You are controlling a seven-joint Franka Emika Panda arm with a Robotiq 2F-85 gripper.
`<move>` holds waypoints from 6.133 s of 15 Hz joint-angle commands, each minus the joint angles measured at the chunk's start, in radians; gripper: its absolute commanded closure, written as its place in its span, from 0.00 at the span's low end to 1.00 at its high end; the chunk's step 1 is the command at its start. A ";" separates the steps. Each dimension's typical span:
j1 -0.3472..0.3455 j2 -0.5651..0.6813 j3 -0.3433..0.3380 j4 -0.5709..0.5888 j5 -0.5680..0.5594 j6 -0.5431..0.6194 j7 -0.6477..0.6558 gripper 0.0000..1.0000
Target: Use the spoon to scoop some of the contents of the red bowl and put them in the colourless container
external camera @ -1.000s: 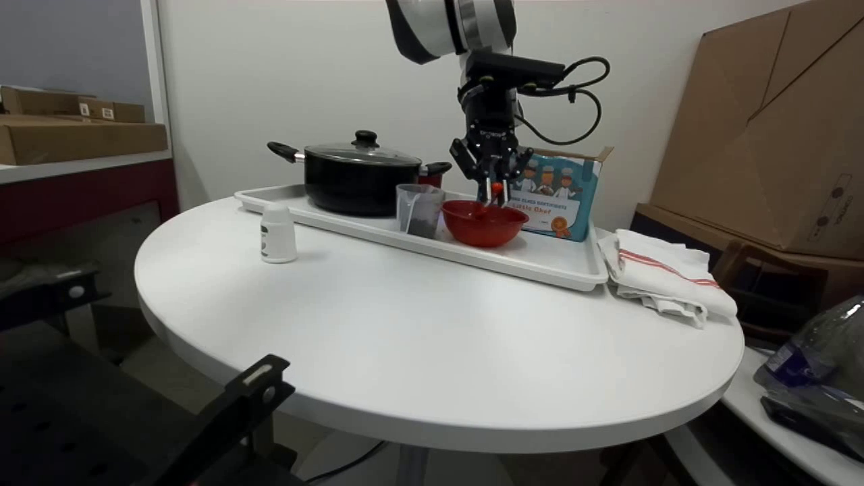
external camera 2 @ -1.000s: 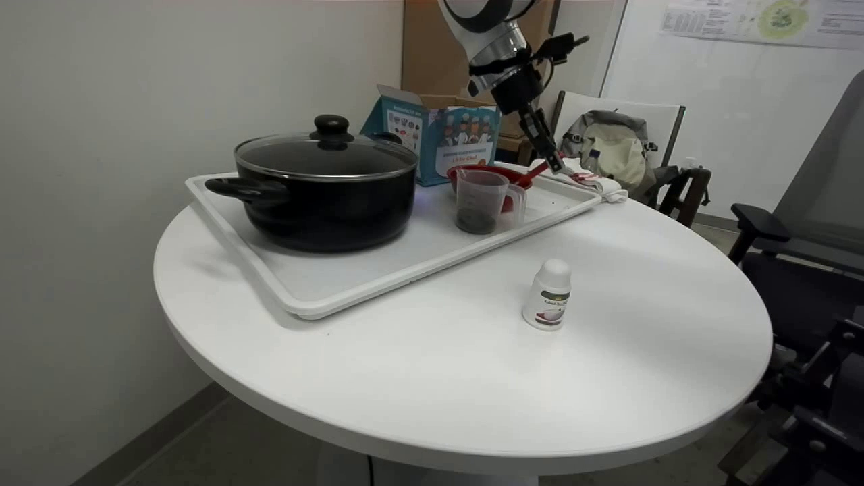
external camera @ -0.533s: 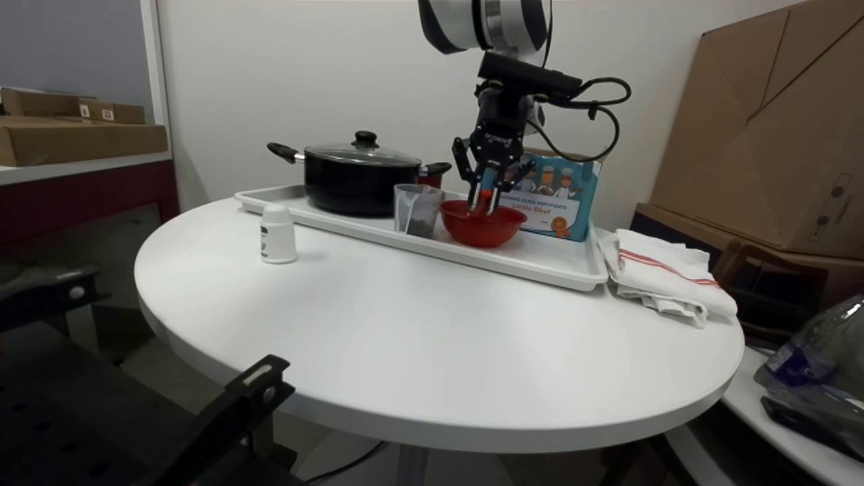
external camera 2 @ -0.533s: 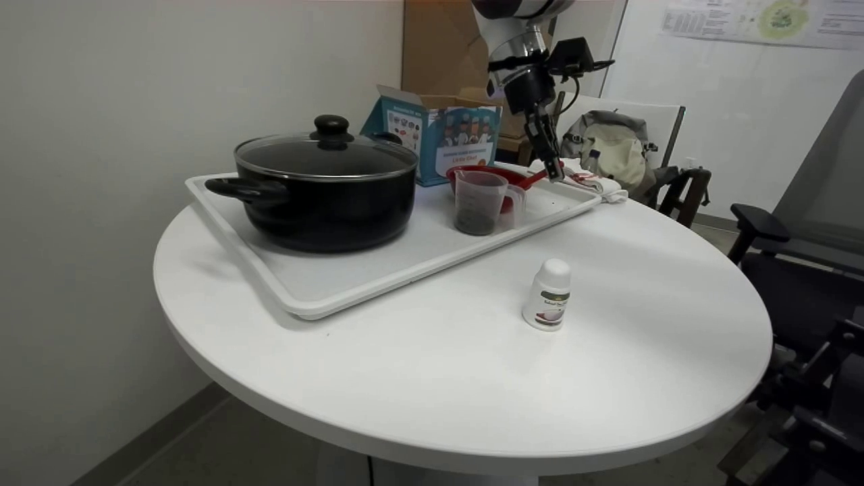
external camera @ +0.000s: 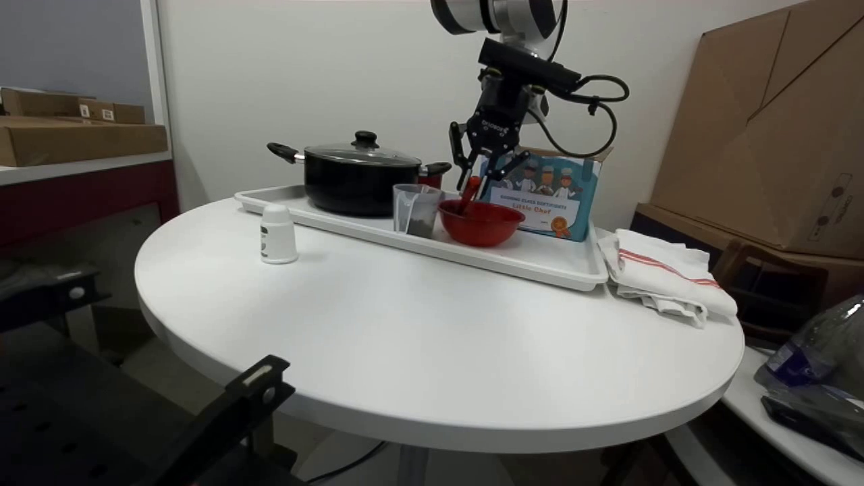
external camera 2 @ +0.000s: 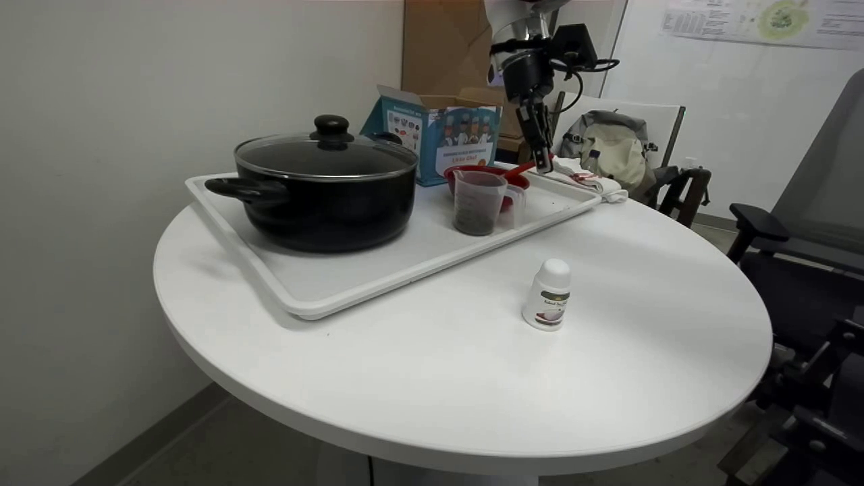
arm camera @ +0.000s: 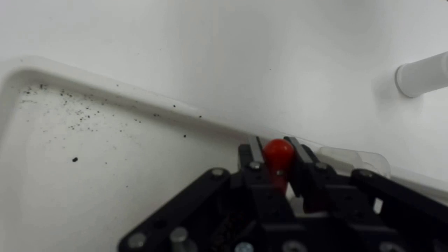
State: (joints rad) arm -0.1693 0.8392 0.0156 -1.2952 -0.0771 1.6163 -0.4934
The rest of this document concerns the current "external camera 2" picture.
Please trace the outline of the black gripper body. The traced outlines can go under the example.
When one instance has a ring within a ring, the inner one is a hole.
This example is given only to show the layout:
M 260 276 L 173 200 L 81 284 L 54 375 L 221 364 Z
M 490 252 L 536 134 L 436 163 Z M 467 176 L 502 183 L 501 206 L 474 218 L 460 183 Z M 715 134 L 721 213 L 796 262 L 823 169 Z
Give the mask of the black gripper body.
M 505 98 L 516 106 L 537 106 L 553 88 L 553 41 L 502 41 L 493 45 L 505 84 Z

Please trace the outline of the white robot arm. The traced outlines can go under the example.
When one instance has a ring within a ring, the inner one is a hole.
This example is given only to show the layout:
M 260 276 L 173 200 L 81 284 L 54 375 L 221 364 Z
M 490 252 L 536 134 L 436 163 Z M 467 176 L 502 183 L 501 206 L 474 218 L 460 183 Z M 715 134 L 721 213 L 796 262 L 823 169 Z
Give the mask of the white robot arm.
M 557 44 L 552 14 L 560 0 L 483 0 L 494 65 L 509 103 L 530 150 L 530 163 L 549 173 L 553 168 L 545 98 L 553 88 Z

